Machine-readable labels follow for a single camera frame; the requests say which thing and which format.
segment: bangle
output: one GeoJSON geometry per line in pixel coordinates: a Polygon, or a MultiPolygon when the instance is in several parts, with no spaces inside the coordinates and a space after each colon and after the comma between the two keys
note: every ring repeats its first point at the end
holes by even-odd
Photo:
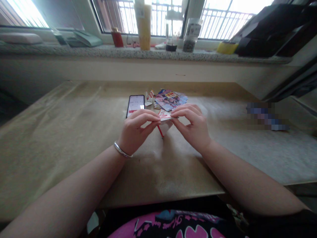
{"type": "Polygon", "coordinates": [[[120,154],[122,154],[124,157],[126,157],[126,158],[132,158],[132,157],[133,157],[133,155],[128,155],[128,154],[126,154],[123,150],[121,150],[116,141],[113,143],[113,145],[115,146],[116,150],[117,150],[120,154]]]}

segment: glass pane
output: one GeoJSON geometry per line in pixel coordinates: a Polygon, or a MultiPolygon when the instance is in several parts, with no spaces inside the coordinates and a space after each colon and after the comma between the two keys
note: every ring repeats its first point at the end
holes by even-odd
{"type": "Polygon", "coordinates": [[[249,19],[271,5],[273,0],[233,0],[231,5],[230,2],[231,0],[205,0],[200,38],[231,39],[249,19]]]}
{"type": "Polygon", "coordinates": [[[84,29],[71,0],[6,0],[1,3],[1,25],[84,29]]]}
{"type": "Polygon", "coordinates": [[[205,9],[227,10],[231,0],[205,0],[205,9]]]}
{"type": "MultiPolygon", "coordinates": [[[[103,32],[110,32],[112,27],[127,34],[138,34],[133,0],[93,0],[103,32]]],[[[182,12],[182,0],[152,0],[151,34],[166,35],[166,13],[174,9],[182,12]]]]}
{"type": "Polygon", "coordinates": [[[264,7],[270,6],[274,0],[233,0],[230,11],[258,14],[264,7]]]}

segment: hand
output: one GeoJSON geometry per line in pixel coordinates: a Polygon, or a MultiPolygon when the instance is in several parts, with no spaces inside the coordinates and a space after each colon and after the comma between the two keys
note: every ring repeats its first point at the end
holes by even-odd
{"type": "Polygon", "coordinates": [[[212,140],[209,137],[206,118],[203,116],[201,109],[195,104],[182,105],[171,114],[171,117],[179,116],[185,116],[190,124],[185,126],[178,119],[173,119],[172,122],[188,143],[199,153],[202,153],[212,140]]]}
{"type": "Polygon", "coordinates": [[[132,155],[144,143],[154,128],[160,124],[159,115],[155,112],[147,109],[137,110],[124,121],[117,144],[126,154],[132,155]],[[151,124],[142,128],[141,126],[147,121],[151,121],[151,124]]]}

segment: desk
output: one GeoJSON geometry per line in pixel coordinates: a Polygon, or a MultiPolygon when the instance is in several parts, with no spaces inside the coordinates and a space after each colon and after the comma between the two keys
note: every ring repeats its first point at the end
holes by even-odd
{"type": "MultiPolygon", "coordinates": [[[[0,220],[13,219],[111,146],[122,129],[129,96],[151,88],[185,93],[189,103],[201,107],[213,139],[280,183],[317,180],[316,140],[296,128],[289,133],[249,130],[246,105],[258,100],[236,83],[65,82],[0,128],[0,220]]],[[[223,192],[200,154],[173,126],[163,140],[153,131],[100,207],[223,192]]]]}

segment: window sill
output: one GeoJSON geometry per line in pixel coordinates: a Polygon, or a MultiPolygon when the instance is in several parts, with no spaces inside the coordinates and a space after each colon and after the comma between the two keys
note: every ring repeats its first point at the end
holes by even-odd
{"type": "Polygon", "coordinates": [[[261,63],[261,64],[288,64],[292,58],[248,58],[238,55],[224,55],[215,51],[194,50],[193,53],[167,52],[165,50],[142,51],[140,48],[115,48],[113,45],[102,45],[93,48],[71,48],[56,44],[43,43],[39,45],[0,45],[0,55],[50,55],[50,56],[78,56],[118,59],[155,59],[180,61],[205,61],[229,63],[261,63]]]}

